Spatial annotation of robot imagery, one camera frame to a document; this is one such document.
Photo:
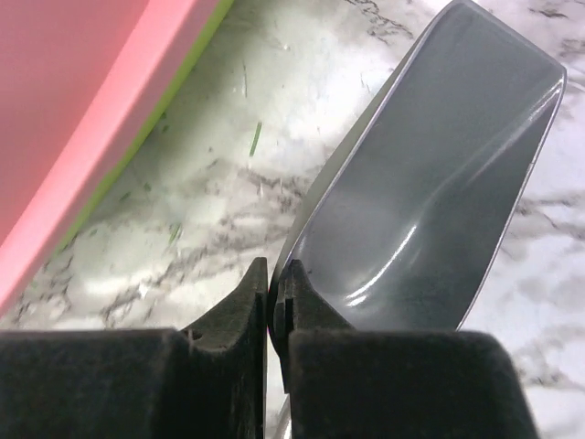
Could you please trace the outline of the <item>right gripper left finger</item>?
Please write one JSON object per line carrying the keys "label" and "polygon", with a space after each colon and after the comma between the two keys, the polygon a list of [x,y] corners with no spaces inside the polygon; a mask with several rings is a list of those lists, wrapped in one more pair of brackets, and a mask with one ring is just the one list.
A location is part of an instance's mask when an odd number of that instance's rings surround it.
{"label": "right gripper left finger", "polygon": [[189,326],[5,331],[4,438],[261,438],[267,262]]}

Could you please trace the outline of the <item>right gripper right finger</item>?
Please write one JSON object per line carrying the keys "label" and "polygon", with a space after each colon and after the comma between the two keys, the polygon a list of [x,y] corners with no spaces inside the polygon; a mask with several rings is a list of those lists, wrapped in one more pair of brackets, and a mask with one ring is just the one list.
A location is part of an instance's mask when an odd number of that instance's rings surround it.
{"label": "right gripper right finger", "polygon": [[293,438],[535,438],[512,360],[481,332],[359,331],[299,261],[278,283],[272,333]]}

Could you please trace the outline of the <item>grey metal scoop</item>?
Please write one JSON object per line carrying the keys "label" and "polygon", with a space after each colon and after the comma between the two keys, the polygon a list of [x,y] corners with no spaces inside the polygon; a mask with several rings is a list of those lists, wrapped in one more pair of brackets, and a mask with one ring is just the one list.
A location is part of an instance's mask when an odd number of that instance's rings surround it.
{"label": "grey metal scoop", "polygon": [[276,262],[359,331],[463,331],[566,71],[472,1],[432,19],[332,153]]}

